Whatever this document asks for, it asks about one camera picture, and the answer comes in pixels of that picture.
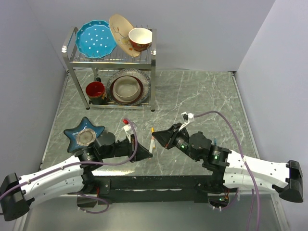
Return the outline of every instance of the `small round bowl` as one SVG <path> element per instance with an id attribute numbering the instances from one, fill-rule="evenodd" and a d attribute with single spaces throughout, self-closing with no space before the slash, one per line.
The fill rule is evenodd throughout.
<path id="1" fill-rule="evenodd" d="M 135 100 L 140 91 L 138 81 L 131 76 L 120 77 L 114 83 L 113 93 L 123 102 Z"/>
<path id="2" fill-rule="evenodd" d="M 128 33 L 128 38 L 136 51 L 145 51 L 152 44 L 152 31 L 146 28 L 134 28 Z"/>

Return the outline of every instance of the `white wall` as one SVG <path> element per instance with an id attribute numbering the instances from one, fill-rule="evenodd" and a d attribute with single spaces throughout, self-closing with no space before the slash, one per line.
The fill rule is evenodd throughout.
<path id="1" fill-rule="evenodd" d="M 293 231 L 306 231 L 308 195 L 308 1 L 276 0 L 236 79 L 263 159 L 300 162 L 304 203 L 283 202 Z"/>
<path id="2" fill-rule="evenodd" d="M 0 184 L 37 171 L 55 116 L 65 70 L 25 0 L 0 7 Z M 0 230 L 14 222 L 0 216 Z"/>
<path id="3" fill-rule="evenodd" d="M 157 67 L 235 71 L 274 0 L 28 0 L 61 57 L 71 26 L 109 21 L 157 28 Z"/>

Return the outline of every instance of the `dish rack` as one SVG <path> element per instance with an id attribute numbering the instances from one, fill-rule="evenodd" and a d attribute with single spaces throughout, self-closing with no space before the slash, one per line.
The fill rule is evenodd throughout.
<path id="1" fill-rule="evenodd" d="M 88 58 L 86 55 L 78 51 L 77 46 L 74 43 L 75 40 L 72 39 L 73 36 L 76 37 L 78 28 L 74 26 L 70 28 L 70 31 L 62 46 L 62 56 L 67 66 L 67 69 L 71 74 L 73 82 L 78 90 L 78 93 L 87 110 L 89 110 L 90 108 L 143 110 L 146 107 L 150 108 L 152 112 L 155 111 L 154 104 L 155 104 L 155 68 L 156 68 L 156 29 L 150 29 L 150 30 L 152 31 L 152 45 L 148 50 L 143 51 L 138 57 L 131 57 L 128 54 L 126 54 L 119 46 L 116 46 L 116 48 L 112 51 L 111 54 L 103 58 L 96 59 L 96 58 Z M 114 102 L 108 102 L 107 105 L 91 104 L 90 100 L 86 98 L 80 86 L 74 67 L 92 68 L 94 73 L 94 81 L 98 76 L 99 70 L 102 70 L 103 74 L 110 75 L 115 71 L 121 69 L 126 69 L 126 68 L 139 69 L 141 71 L 144 71 L 150 77 L 151 92 L 146 101 L 137 106 L 115 105 Z"/>

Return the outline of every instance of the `beige plate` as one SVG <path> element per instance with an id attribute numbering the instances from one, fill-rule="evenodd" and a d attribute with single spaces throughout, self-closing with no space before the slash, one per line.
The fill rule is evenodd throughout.
<path id="1" fill-rule="evenodd" d="M 116 43 L 122 50 L 132 57 L 140 55 L 139 51 L 133 49 L 128 39 L 128 33 L 134 27 L 126 18 L 119 14 L 112 15 L 109 19 L 109 27 Z"/>

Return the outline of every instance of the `floor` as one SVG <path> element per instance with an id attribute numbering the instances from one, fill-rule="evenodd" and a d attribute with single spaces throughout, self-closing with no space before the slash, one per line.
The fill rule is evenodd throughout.
<path id="1" fill-rule="evenodd" d="M 103 83 L 110 76 L 103 76 L 99 72 Z M 78 80 L 83 88 L 93 81 L 92 71 L 76 71 Z M 69 77 L 61 101 L 59 112 L 51 131 L 51 139 L 44 157 L 42 168 L 48 168 L 67 159 L 68 138 L 63 134 L 66 128 L 76 127 L 82 117 L 99 126 L 105 126 L 109 132 L 119 139 L 125 136 L 121 129 L 122 120 L 127 117 L 137 126 L 137 135 L 140 144 L 150 146 L 151 127 L 165 130 L 172 124 L 183 122 L 181 113 L 191 112 L 199 114 L 209 110 L 222 112 L 230 121 L 239 137 L 245 155 L 256 157 L 245 122 L 243 110 L 237 95 L 230 72 L 205 71 L 156 71 L 156 111 L 150 109 L 143 111 L 121 109 L 90 109 L 86 110 L 76 87 Z M 216 114 L 206 115 L 191 123 L 187 130 L 190 134 L 202 131 L 211 139 L 217 139 L 217 144 L 238 151 L 229 127 L 224 120 Z M 166 150 L 159 146 L 153 151 L 153 158 L 127 163 L 122 166 L 104 166 L 94 175 L 211 175 L 211 172 L 202 168 L 201 162 L 194 162 L 178 149 Z M 126 157 L 114 158 L 108 162 L 118 162 Z"/>

